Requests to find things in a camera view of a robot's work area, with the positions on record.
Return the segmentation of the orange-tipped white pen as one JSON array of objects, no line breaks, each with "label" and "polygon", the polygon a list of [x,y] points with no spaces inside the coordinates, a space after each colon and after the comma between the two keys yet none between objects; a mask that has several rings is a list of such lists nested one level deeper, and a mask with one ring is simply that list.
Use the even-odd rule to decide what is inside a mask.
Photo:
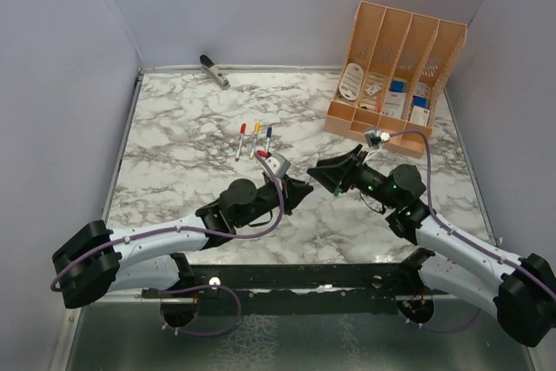
[{"label": "orange-tipped white pen", "polygon": [[257,142],[258,142],[258,133],[254,132],[252,137],[251,137],[251,146],[250,146],[250,151],[249,151],[249,160],[254,160],[255,158],[255,152],[256,152],[256,147],[257,147]]}]

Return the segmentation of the red-tipped white pen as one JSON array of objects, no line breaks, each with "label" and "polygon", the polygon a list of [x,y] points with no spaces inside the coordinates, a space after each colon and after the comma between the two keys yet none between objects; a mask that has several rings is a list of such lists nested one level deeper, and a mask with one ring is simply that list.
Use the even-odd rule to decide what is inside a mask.
[{"label": "red-tipped white pen", "polygon": [[238,142],[238,145],[237,145],[237,148],[236,148],[236,151],[235,151],[235,161],[236,162],[239,162],[240,157],[241,157],[242,146],[243,146],[243,143],[244,143],[244,137],[245,137],[245,132],[244,132],[244,130],[242,130],[240,132],[239,142]]}]

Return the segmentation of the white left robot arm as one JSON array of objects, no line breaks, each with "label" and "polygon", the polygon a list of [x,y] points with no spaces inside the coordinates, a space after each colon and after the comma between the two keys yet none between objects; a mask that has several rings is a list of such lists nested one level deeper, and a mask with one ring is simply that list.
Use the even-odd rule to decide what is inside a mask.
[{"label": "white left robot arm", "polygon": [[134,288],[189,292],[192,276],[180,267],[165,269],[157,259],[221,246],[239,228],[276,210],[290,214],[313,191],[306,182],[284,176],[256,187],[248,179],[231,182],[214,202],[183,218],[138,229],[108,229],[87,223],[52,256],[56,277],[50,285],[66,308],[80,308],[109,292]]}]

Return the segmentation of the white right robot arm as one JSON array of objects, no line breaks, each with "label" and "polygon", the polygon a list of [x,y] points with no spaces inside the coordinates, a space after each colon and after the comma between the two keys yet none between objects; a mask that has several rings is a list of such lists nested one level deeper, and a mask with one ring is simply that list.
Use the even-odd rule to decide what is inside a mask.
[{"label": "white right robot arm", "polygon": [[401,164],[386,176],[368,166],[361,147],[320,160],[308,174],[338,195],[357,189],[391,209],[389,228],[428,250],[422,264],[399,273],[410,294],[436,289],[466,301],[496,319],[518,343],[534,348],[555,327],[555,274],[549,262],[520,256],[468,234],[421,199],[425,183],[414,165]]}]

